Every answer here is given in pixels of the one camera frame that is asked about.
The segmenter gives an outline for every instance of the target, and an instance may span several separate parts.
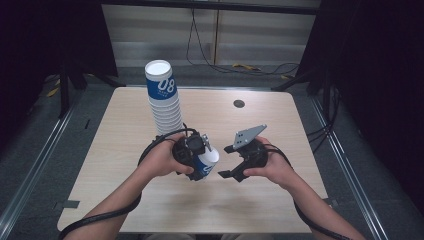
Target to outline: forearm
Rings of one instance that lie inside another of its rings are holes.
[[[300,210],[314,223],[351,239],[364,237],[331,207],[296,173],[289,186],[284,188],[292,195]],[[313,231],[317,239],[327,239],[323,234]]]
[[[152,179],[143,168],[137,168],[115,191],[84,217],[90,217],[130,205]],[[115,239],[127,215],[99,221],[78,228],[65,239]]]

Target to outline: black cable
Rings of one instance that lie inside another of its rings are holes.
[[[328,230],[328,229],[326,229],[326,228],[323,228],[323,227],[321,227],[320,225],[318,225],[318,224],[316,224],[316,223],[314,223],[312,220],[310,220],[301,210],[300,210],[300,208],[299,208],[299,206],[296,204],[296,202],[295,201],[293,201],[294,202],[294,208],[296,209],[296,212],[297,212],[297,214],[299,215],[299,217],[300,217],[300,219],[302,219],[302,221],[303,222],[305,222],[306,223],[306,225],[308,225],[310,228],[312,228],[312,229],[314,229],[314,230],[317,230],[318,232],[320,232],[320,233],[322,233],[322,234],[324,234],[324,235],[326,235],[326,236],[329,236],[329,237],[331,237],[331,238],[333,238],[333,239],[336,239],[336,240],[351,240],[351,238],[348,238],[348,237],[346,237],[346,236],[343,236],[343,235],[341,235],[341,234],[339,234],[339,233],[335,233],[335,232],[333,232],[333,231],[330,231],[330,230]]]
[[[264,146],[271,146],[271,147],[273,147],[273,148],[275,148],[275,149],[266,149],[266,152],[274,152],[274,153],[278,153],[278,154],[280,154],[283,158],[284,158],[284,160],[286,160],[286,162],[290,165],[290,167],[292,167],[292,165],[291,165],[291,163],[290,163],[290,161],[289,161],[289,158],[286,156],[286,154],[284,154],[284,152],[283,151],[281,151],[281,149],[279,149],[277,146],[275,146],[275,145],[272,145],[272,144],[269,144],[269,143],[267,143],[267,144],[262,144],[262,145],[264,145]]]
[[[197,134],[198,132],[193,129],[193,128],[184,128],[184,129],[179,129],[176,131],[172,131],[170,133],[158,136],[156,138],[156,140],[154,140],[151,144],[149,144],[149,146],[147,146],[147,148],[143,151],[143,153],[140,156],[140,159],[138,161],[138,165],[140,165],[140,163],[143,161],[143,159],[147,156],[147,154],[149,154],[149,152],[156,147],[157,145],[159,145],[160,143],[162,143],[163,141],[167,141],[167,140],[172,140],[172,139],[166,139],[167,137],[176,134],[176,133],[180,133],[180,132],[187,132],[187,131],[191,131],[194,134]],[[107,212],[107,213],[102,213],[102,214],[98,214],[95,216],[91,216],[91,217],[87,217],[87,218],[83,218],[79,221],[76,221],[72,224],[70,224],[69,226],[67,226],[66,228],[64,228],[60,234],[58,239],[64,239],[66,237],[66,235],[68,235],[70,232],[74,231],[77,228],[80,228],[82,226],[86,226],[88,224],[94,223],[94,222],[98,222],[98,221],[102,221],[102,220],[106,220],[109,218],[114,218],[114,217],[118,217],[124,214],[127,214],[129,212],[131,212],[132,210],[134,210],[138,204],[140,203],[141,200],[141,194],[128,206],[115,210],[115,211],[111,211],[111,212]]]
[[[317,145],[317,147],[315,147],[315,149],[312,151],[313,153],[315,153],[316,151],[318,151],[318,149],[321,147],[321,145],[324,143],[325,139],[329,137],[329,135],[331,134],[333,128],[334,128],[334,124],[336,122],[336,117],[338,114],[338,109],[339,109],[339,105],[340,105],[340,93],[338,92],[338,90],[333,87],[333,96],[332,96],[332,101],[333,101],[333,105],[334,105],[334,112],[333,112],[333,116],[331,117],[329,123],[322,127],[319,130],[316,130],[314,132],[308,133],[307,136],[312,136],[315,135],[317,133],[319,133],[320,131],[324,130],[324,132],[322,132],[320,135],[318,135],[318,137],[315,137],[312,140],[309,140],[309,143],[312,143],[314,141],[316,141],[317,139],[321,138],[320,143]]]
[[[187,124],[185,124],[184,122],[183,122],[183,126],[184,126],[185,129],[187,129]]]
[[[251,75],[251,76],[282,75],[282,74],[290,73],[290,72],[296,70],[299,67],[298,63],[283,63],[283,64],[278,65],[277,68],[274,69],[274,71],[272,71],[272,72],[263,72],[263,71],[250,72],[250,71],[237,71],[237,70],[233,70],[233,69],[228,69],[228,68],[212,65],[212,64],[209,63],[209,61],[207,60],[207,58],[205,56],[205,53],[203,52],[203,47],[202,47],[202,43],[200,41],[199,31],[197,30],[196,19],[194,17],[194,9],[191,9],[191,15],[192,15],[192,22],[191,22],[191,27],[190,27],[190,35],[189,35],[189,39],[188,39],[188,43],[187,43],[186,59],[193,66],[209,66],[211,69],[213,69],[217,72],[220,72],[220,73],[241,73],[241,74],[246,74],[246,75]],[[193,62],[190,61],[190,59],[188,57],[193,27],[194,27],[196,35],[197,35],[197,41],[199,43],[200,52],[202,53],[203,60],[206,62],[206,64],[193,63]],[[278,69],[280,69],[281,67],[286,66],[286,65],[295,65],[295,66],[292,69],[290,69],[286,72],[277,73]]]

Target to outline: wooden table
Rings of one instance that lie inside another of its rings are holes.
[[[222,179],[242,159],[226,154],[235,132],[267,124],[261,136],[283,150],[294,169],[322,197],[327,194],[308,144],[293,98],[288,93],[243,90],[179,89],[181,113],[188,127],[208,134],[220,160],[204,180],[184,175],[154,179],[143,191],[121,232],[286,233],[309,232],[299,219],[290,195],[265,178],[241,183]],[[118,88],[106,109],[69,200],[77,209],[64,209],[59,230],[81,219],[117,188],[136,168],[156,135],[146,88]],[[233,105],[245,102],[243,108]]]

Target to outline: stack of paper cups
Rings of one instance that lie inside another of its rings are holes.
[[[159,135],[183,127],[177,84],[171,64],[164,60],[149,62],[145,68],[149,103]]]

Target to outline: wall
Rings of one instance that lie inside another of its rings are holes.
[[[319,0],[225,2],[302,7],[320,4]],[[158,58],[188,64],[189,9],[103,5],[103,12],[118,67],[144,66]],[[314,19],[293,14],[195,10],[202,49],[216,64],[300,62]],[[194,31],[189,58],[204,62]]]

